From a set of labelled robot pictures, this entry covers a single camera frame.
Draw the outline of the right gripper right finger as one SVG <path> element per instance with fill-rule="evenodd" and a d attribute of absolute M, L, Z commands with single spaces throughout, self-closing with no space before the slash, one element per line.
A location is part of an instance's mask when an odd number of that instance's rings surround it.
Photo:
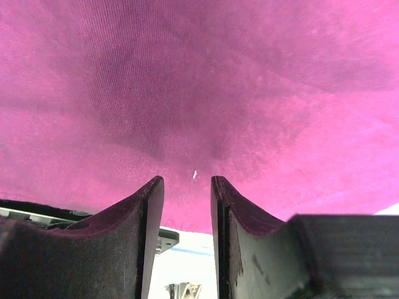
<path fill-rule="evenodd" d="M 397 298 L 398 217 L 296 215 L 287 222 L 211 180 L 220 298 Z"/>

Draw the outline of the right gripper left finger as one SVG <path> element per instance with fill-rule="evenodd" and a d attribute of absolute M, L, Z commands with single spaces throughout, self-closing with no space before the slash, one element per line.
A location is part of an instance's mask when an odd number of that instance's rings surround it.
<path fill-rule="evenodd" d="M 146 298 L 164 200 L 156 176 L 66 229 L 1 220 L 2 298 Z"/>

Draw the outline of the purple cloth wrap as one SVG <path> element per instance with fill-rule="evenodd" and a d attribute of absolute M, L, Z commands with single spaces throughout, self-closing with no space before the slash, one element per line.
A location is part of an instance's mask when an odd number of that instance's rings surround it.
<path fill-rule="evenodd" d="M 96 213 L 210 179 L 281 219 L 398 202 L 397 1 L 2 1 L 1 197 Z"/>

